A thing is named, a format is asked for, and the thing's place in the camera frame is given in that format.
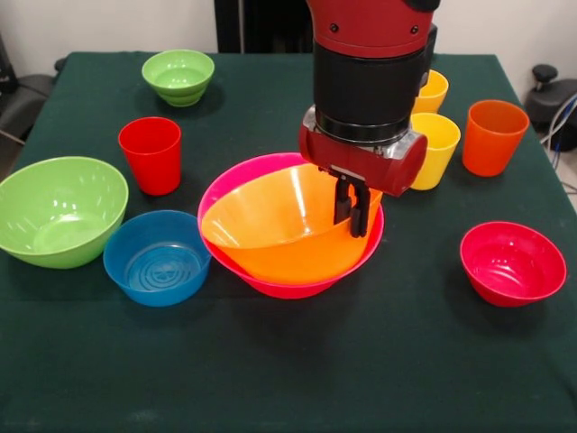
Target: white wall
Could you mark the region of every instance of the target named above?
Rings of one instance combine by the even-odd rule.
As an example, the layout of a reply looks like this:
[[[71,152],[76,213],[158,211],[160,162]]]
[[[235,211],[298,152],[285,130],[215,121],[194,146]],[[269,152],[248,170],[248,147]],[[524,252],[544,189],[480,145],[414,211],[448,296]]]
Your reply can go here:
[[[213,0],[0,0],[0,31],[17,75],[71,51],[217,51]]]
[[[437,52],[495,53],[521,97],[531,69],[577,78],[577,0],[441,0]]]
[[[435,23],[437,52],[498,54],[520,96],[538,62],[577,77],[577,0],[442,0]],[[213,0],[0,0],[0,29],[19,75],[70,51],[217,50]]]

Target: red bowl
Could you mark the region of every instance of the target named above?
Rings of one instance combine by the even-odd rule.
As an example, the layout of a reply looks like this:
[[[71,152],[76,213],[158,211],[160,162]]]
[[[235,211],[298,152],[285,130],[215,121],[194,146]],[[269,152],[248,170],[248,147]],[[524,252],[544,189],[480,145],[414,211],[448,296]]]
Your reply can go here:
[[[497,307],[521,307],[549,298],[567,278],[565,259],[549,239],[504,221],[467,232],[461,261],[473,288]]]
[[[276,170],[286,169],[296,165],[304,164],[306,161],[295,152],[289,153],[273,153],[269,155],[259,156],[248,161],[243,161],[225,173],[220,175],[206,190],[205,195],[200,200],[198,207],[198,227],[202,224],[202,218],[207,210],[222,196],[228,194],[233,189],[240,187],[242,184],[264,176]],[[241,266],[233,261],[228,255],[223,253],[216,245],[208,242],[202,237],[206,248],[212,256],[220,262],[229,271],[234,272],[241,277],[254,289],[260,293],[278,299],[303,299],[315,296],[322,291],[327,290],[336,282],[345,276],[355,272],[363,266],[369,258],[377,250],[380,244],[380,239],[385,230],[385,214],[382,207],[375,218],[372,230],[369,233],[369,241],[362,254],[361,259],[347,272],[330,280],[320,281],[315,284],[306,285],[288,285],[275,284],[266,281],[260,281],[249,275]]]

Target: red robot arm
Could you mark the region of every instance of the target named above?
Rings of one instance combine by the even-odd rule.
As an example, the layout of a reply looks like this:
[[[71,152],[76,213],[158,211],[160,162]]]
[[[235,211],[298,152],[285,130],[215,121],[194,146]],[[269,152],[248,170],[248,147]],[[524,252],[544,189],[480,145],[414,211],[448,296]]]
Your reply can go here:
[[[315,105],[301,125],[308,161],[338,178],[335,223],[365,236],[368,188],[400,196],[426,156],[410,114],[426,82],[440,0],[307,0],[315,30]],[[343,195],[348,185],[356,205]]]

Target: green bowl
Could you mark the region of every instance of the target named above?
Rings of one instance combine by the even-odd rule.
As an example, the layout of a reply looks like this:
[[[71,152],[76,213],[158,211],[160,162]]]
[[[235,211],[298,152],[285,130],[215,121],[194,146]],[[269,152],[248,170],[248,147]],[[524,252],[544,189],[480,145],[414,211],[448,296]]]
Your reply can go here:
[[[172,106],[192,106],[205,94],[215,63],[204,52],[171,50],[150,57],[142,77]]]
[[[0,183],[0,248],[24,262],[69,269],[96,259],[122,223],[128,185],[92,158],[36,162]]]

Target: dark green tablecloth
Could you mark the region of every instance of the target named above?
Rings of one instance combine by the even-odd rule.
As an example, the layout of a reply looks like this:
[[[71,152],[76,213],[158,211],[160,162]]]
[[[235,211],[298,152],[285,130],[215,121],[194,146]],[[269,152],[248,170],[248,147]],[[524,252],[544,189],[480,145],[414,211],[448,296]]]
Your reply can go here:
[[[215,55],[210,89],[187,109],[144,84],[147,58],[72,55],[19,167],[70,154],[110,161],[130,182],[130,218],[196,213],[231,165],[298,149],[311,57]],[[438,56],[435,68],[451,82],[443,113],[463,130],[473,102],[517,102],[494,57]],[[184,181],[165,198],[139,192],[116,144],[145,115],[183,129]],[[460,146],[437,190],[384,202],[387,232],[372,259],[297,302],[262,297],[214,262],[196,297],[147,309],[107,279],[101,259],[60,272],[1,253],[0,430],[577,431],[577,219],[533,132],[499,178],[470,175]],[[522,309],[475,294],[459,243],[492,219],[562,248],[561,292]]]

